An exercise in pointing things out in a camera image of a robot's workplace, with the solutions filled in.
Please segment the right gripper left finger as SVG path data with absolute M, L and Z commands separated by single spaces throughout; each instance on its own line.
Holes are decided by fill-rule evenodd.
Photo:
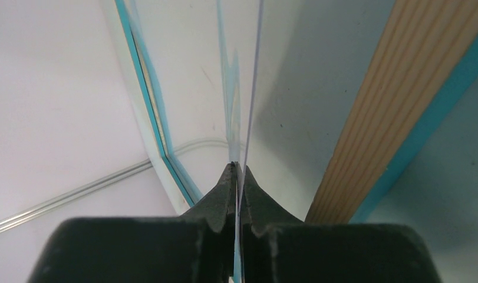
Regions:
M 51 234 L 29 282 L 228 282 L 236 167 L 176 217 L 81 217 Z

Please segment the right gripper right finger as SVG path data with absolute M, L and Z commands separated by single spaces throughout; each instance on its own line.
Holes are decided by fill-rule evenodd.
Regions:
M 313 225 L 245 170 L 240 210 L 245 282 L 440 282 L 419 234 L 396 224 Z

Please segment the wooden picture frame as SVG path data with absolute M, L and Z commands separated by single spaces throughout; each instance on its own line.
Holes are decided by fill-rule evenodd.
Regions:
M 478 1 L 263 1 L 248 161 L 317 223 L 478 226 Z M 203 197 L 231 163 L 217 1 L 116 1 L 149 158 Z

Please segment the clear glass pane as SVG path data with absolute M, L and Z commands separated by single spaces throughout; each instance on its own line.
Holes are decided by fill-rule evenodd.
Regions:
M 217 1 L 222 93 L 229 161 L 236 173 L 233 240 L 235 282 L 245 282 L 242 256 L 241 208 L 245 204 L 252 110 L 256 93 L 263 1 Z

